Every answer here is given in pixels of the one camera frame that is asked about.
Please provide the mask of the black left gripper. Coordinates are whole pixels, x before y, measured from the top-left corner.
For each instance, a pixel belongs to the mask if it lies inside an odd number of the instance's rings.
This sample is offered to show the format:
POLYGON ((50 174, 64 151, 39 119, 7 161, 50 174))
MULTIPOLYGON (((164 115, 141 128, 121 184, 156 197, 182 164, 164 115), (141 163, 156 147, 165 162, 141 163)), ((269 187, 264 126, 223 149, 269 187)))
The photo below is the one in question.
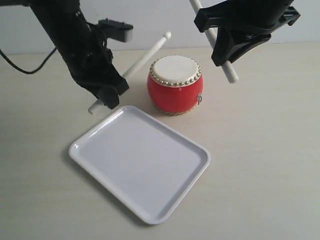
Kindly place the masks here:
POLYGON ((119 95, 129 89, 127 75, 120 74, 113 66, 113 53, 88 53, 81 64, 69 67, 73 80, 82 88, 98 98, 109 109, 119 105, 119 95))

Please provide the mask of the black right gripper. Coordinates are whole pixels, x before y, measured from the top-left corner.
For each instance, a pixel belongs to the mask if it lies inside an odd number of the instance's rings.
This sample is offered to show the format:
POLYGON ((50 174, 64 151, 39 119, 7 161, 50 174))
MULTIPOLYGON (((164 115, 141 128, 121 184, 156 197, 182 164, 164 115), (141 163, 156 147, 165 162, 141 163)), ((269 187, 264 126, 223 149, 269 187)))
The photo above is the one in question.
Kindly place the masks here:
POLYGON ((211 59, 221 67, 268 42, 270 33, 283 25, 292 26, 301 16, 292 3, 291 0, 223 1, 200 8, 194 24, 200 33, 219 27, 211 59))

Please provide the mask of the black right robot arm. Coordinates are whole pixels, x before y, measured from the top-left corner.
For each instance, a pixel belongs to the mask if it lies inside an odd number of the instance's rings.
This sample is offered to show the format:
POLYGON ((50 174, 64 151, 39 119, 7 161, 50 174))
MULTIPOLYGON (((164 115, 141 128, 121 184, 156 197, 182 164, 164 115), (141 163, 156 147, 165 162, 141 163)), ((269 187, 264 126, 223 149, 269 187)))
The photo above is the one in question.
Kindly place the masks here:
POLYGON ((225 0, 201 8, 194 23, 201 33, 217 28, 211 59, 220 67, 268 42, 274 31, 300 16, 290 0, 225 0))

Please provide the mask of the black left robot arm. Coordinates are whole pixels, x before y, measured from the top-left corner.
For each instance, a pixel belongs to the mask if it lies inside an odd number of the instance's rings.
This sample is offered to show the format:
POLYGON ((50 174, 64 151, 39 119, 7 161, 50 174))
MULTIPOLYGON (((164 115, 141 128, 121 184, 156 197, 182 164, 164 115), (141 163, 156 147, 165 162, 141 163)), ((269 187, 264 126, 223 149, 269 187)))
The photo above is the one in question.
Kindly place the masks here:
POLYGON ((71 77, 102 104, 114 109, 129 85, 113 65, 107 40, 126 43, 133 25, 109 18, 86 20, 78 0, 2 0, 2 7, 29 7, 64 60, 71 77))

